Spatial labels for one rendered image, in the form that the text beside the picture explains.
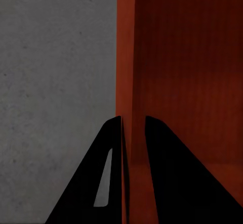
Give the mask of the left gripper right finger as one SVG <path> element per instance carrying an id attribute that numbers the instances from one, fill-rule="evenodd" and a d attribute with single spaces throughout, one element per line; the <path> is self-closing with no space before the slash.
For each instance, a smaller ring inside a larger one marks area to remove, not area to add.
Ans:
<path id="1" fill-rule="evenodd" d="M 159 224 L 243 224 L 243 208 L 161 120 L 145 137 Z"/>

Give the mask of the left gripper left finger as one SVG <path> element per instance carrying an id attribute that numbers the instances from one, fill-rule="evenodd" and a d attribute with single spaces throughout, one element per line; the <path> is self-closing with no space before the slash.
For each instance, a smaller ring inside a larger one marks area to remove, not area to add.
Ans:
<path id="1" fill-rule="evenodd" d="M 112 148 L 108 205 L 93 207 Z M 122 120 L 106 121 L 45 224 L 122 224 Z"/>

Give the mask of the storage box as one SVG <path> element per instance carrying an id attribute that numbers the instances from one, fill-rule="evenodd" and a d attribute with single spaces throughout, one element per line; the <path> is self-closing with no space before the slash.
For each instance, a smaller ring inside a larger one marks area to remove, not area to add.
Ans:
<path id="1" fill-rule="evenodd" d="M 243 208 L 243 0 L 117 0 L 115 116 L 122 224 L 159 224 L 146 116 Z"/>

